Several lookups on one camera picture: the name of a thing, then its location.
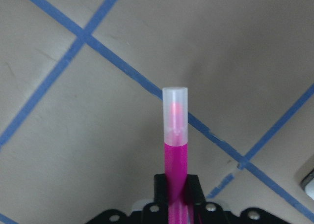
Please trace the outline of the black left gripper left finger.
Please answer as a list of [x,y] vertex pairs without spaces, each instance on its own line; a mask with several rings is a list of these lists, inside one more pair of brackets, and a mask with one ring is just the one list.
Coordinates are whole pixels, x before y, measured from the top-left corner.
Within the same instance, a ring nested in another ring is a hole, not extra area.
[[168,213],[167,179],[165,174],[154,175],[154,198],[143,208],[144,213]]

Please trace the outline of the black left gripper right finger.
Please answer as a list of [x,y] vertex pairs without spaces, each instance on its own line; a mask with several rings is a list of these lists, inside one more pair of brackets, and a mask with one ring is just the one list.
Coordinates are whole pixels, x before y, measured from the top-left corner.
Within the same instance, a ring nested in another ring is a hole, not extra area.
[[200,210],[208,212],[222,211],[221,206],[217,203],[206,201],[197,175],[187,175],[184,189],[184,200],[188,206],[189,213],[198,213]]

